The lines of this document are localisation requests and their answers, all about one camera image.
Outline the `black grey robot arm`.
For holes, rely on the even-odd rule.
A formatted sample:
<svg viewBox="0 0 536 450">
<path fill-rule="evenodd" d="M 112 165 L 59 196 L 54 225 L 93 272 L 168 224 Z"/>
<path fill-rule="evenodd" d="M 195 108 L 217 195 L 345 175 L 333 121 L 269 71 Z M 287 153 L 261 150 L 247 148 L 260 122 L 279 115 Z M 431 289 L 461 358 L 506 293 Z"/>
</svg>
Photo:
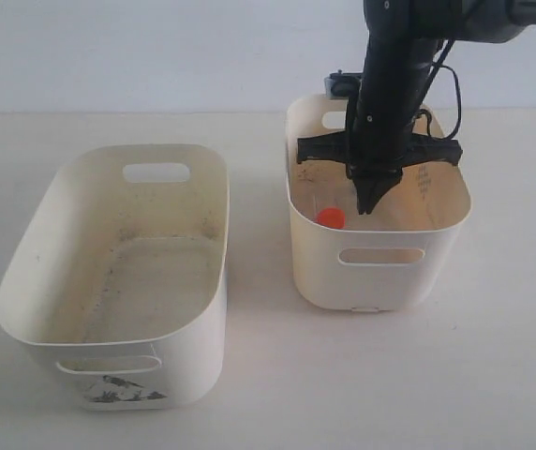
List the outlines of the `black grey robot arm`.
<svg viewBox="0 0 536 450">
<path fill-rule="evenodd" d="M 360 72 L 331 73 L 329 99 L 347 102 L 342 130 L 300 138 L 296 159 L 341 163 L 359 214 L 370 214 L 407 167 L 457 165 L 463 150 L 453 129 L 444 137 L 414 132 L 433 115 L 423 102 L 458 41 L 505 43 L 536 25 L 536 1 L 365 1 L 368 31 Z"/>
</svg>

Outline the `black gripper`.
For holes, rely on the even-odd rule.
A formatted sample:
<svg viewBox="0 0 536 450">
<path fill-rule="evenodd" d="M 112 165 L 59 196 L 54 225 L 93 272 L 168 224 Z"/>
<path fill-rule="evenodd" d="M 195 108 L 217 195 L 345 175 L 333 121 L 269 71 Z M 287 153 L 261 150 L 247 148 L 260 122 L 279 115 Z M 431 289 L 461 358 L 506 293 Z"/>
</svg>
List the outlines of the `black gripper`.
<svg viewBox="0 0 536 450">
<path fill-rule="evenodd" d="M 404 64 L 369 56 L 359 92 L 349 98 L 344 127 L 297 139 L 296 162 L 329 161 L 353 179 L 360 215 L 369 215 L 400 183 L 407 167 L 426 162 L 459 163 L 458 129 L 436 137 L 433 114 L 422 106 L 425 92 L 444 65 L 420 59 Z"/>
</svg>

